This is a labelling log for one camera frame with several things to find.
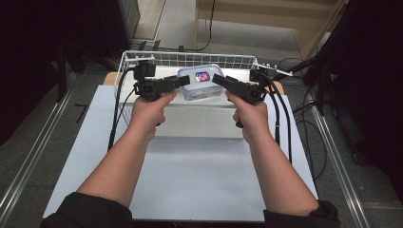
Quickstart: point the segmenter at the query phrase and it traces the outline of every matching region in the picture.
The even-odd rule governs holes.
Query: white table
[[[113,91],[110,85],[98,87],[44,217],[54,213],[64,197],[76,191],[106,154]],[[273,126],[274,108],[268,99]],[[286,122],[280,119],[281,147],[287,151]],[[293,166],[316,196],[293,118],[292,123]],[[120,121],[116,139],[125,128],[125,122]],[[129,209],[134,219],[263,221],[265,207],[244,140],[161,137],[148,146]]]

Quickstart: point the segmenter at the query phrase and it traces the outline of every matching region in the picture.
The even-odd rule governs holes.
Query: gray floor
[[[157,40],[161,40],[161,47],[176,48],[179,45],[184,45],[186,48],[193,47],[194,14],[190,12],[194,7],[193,1],[169,0],[166,2],[157,34]],[[179,13],[181,11],[189,13],[184,15]],[[199,22],[199,28],[200,48],[206,44],[208,34],[204,21]],[[300,58],[292,33],[288,29],[219,22],[213,24],[213,38],[205,51],[255,55],[263,62],[273,64],[284,58]],[[287,61],[283,63],[283,66],[290,67],[297,63],[297,60]],[[108,70],[102,66],[88,62],[86,72],[76,74],[77,83],[72,90],[66,110],[48,140],[42,157],[33,170],[5,227],[38,226],[81,126],[82,120],[77,123],[77,119],[83,109],[75,104],[89,105],[97,85],[103,83],[107,73]],[[286,79],[282,83],[292,107],[299,105],[305,93],[300,79]],[[2,158],[0,160],[0,194],[4,194],[18,172],[54,107],[56,97],[57,90],[54,88],[26,118],[13,137],[0,147],[0,158]],[[337,119],[333,117],[332,110],[326,106],[325,112],[336,146],[371,227],[403,227],[403,207],[389,183],[389,178],[376,167],[361,166],[354,162],[352,147],[348,144]],[[315,122],[311,112],[306,113],[306,120]],[[298,127],[300,136],[304,139],[302,124]],[[319,134],[310,126],[308,126],[308,135],[317,174],[323,165],[325,151]],[[317,191],[321,199],[330,200],[336,205],[343,227],[355,227],[329,157],[324,173],[317,179]]]

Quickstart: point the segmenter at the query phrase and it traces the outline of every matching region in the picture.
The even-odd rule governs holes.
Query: black sleeve
[[[309,217],[288,216],[264,210],[265,227],[336,228],[340,226],[337,209],[329,201],[319,200],[319,207]]]
[[[133,222],[130,210],[116,201],[72,193],[41,223],[41,228],[53,227],[132,228]]]

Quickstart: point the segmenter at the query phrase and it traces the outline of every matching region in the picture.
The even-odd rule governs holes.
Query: white wire basket
[[[182,67],[196,67],[215,64],[221,68],[225,75],[230,75],[231,77],[237,78],[241,81],[248,82],[249,70],[256,68],[258,65],[257,58],[255,56],[248,55],[129,50],[123,53],[122,60],[119,65],[118,74],[115,80],[115,95],[123,72],[129,67],[136,66],[139,63],[139,59],[149,57],[153,58],[153,60],[150,60],[149,62],[157,66],[155,78],[177,75],[178,70]],[[122,108],[127,94],[133,89],[135,81],[132,75],[132,73],[127,73],[125,80],[123,81],[123,88],[120,94],[120,109]],[[127,100],[125,108],[123,109],[123,117],[127,124],[130,121],[132,105],[136,98],[136,96],[132,95]],[[233,107],[231,103],[227,102],[227,99],[223,93],[219,97],[211,97],[189,102],[182,97],[180,91],[175,100],[170,104],[170,106],[178,105],[181,107],[211,107],[209,108],[210,111],[216,109],[216,113],[213,114],[216,116],[220,116],[220,113],[217,112],[217,108],[225,109],[226,107]]]

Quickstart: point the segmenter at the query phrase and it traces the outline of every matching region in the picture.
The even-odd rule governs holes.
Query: small package
[[[224,76],[217,65],[183,67],[178,70],[178,77],[189,75],[190,84],[181,87],[183,97],[187,101],[219,96],[222,86],[213,83],[214,74]]]

